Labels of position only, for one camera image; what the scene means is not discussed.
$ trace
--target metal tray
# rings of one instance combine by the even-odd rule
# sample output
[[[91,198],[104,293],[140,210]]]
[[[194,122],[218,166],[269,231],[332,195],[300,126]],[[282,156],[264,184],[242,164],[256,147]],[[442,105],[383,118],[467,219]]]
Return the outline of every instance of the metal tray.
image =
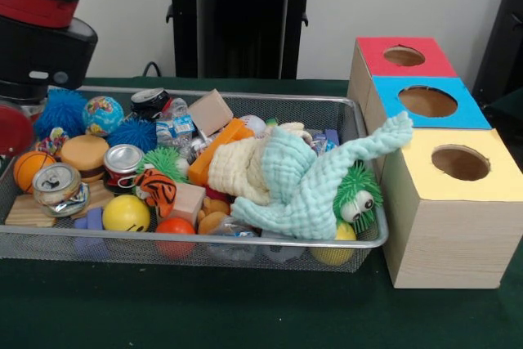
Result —
[[[126,112],[129,111],[131,94],[143,89],[119,87],[82,87],[79,91],[91,98],[112,96]],[[188,104],[204,92],[169,91]],[[346,98],[324,96],[281,96],[247,93],[222,93],[225,101],[240,117],[256,114],[262,119],[277,118],[281,123],[303,122],[310,130],[337,129],[340,142],[365,136],[366,131],[360,108]],[[3,224],[15,197],[20,194],[12,174],[13,161],[6,163],[0,176],[0,223]],[[0,225],[0,257],[42,259],[59,261],[119,262],[139,264],[171,264],[186,266],[229,266],[268,268],[300,271],[356,271],[372,248],[380,247],[388,237],[387,220],[382,208],[376,210],[376,222],[357,241],[309,241],[299,239],[231,238],[228,236],[188,236],[156,234],[153,232],[119,232],[109,230],[77,230],[68,218],[60,219],[52,228],[33,228]],[[152,217],[150,230],[156,226]],[[88,254],[77,254],[75,239],[98,238],[103,244],[93,245]],[[182,259],[162,255],[156,242],[168,240],[170,247],[183,248],[184,243],[195,243],[192,253]],[[309,250],[286,262],[275,262],[266,253],[287,255],[303,248],[353,248],[351,259],[341,266],[327,266],[316,261]],[[249,255],[249,260],[240,256]]]

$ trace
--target black cable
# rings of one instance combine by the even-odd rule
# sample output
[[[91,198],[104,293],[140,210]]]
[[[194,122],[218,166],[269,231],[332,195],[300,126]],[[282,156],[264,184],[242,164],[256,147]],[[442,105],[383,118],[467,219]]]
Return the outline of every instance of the black cable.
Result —
[[[156,71],[156,75],[158,77],[161,77],[162,76],[162,72],[160,71],[160,68],[158,67],[158,65],[153,62],[153,61],[150,61],[149,63],[147,63],[147,66],[144,68],[144,72],[141,74],[142,77],[146,77],[147,74],[149,73],[149,70],[151,67],[154,67],[154,70]]]

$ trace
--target small orange ball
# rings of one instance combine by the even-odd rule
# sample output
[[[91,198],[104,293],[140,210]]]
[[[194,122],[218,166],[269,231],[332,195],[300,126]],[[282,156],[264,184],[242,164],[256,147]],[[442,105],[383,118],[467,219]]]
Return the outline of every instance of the small orange ball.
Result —
[[[193,226],[182,218],[169,218],[159,223],[156,233],[177,233],[180,235],[195,235]],[[190,255],[194,243],[184,241],[157,241],[159,252],[169,259],[184,259]]]
[[[44,151],[30,151],[21,155],[15,162],[13,176],[15,183],[27,194],[33,193],[33,178],[36,173],[56,163],[51,155]]]

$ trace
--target light blue knitted toy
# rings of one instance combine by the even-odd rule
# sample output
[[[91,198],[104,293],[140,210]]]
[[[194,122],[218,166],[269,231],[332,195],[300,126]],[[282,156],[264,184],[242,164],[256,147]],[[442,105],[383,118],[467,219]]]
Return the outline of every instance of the light blue knitted toy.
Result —
[[[299,239],[334,239],[333,201],[348,169],[358,159],[376,159],[399,149],[412,134],[412,120],[402,112],[373,135],[348,141],[318,158],[299,136],[275,128],[261,159],[270,204],[258,206],[238,197],[231,216]]]

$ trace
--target yellow ball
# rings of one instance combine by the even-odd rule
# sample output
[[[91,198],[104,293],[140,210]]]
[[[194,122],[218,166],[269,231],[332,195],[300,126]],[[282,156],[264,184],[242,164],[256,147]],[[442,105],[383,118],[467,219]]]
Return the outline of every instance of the yellow ball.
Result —
[[[337,226],[335,240],[356,240],[356,233],[352,226],[343,222]],[[341,266],[348,262],[354,253],[352,248],[309,248],[309,250],[318,262],[329,266]]]
[[[145,232],[149,229],[150,212],[140,198],[120,195],[105,206],[102,220],[106,230]]]

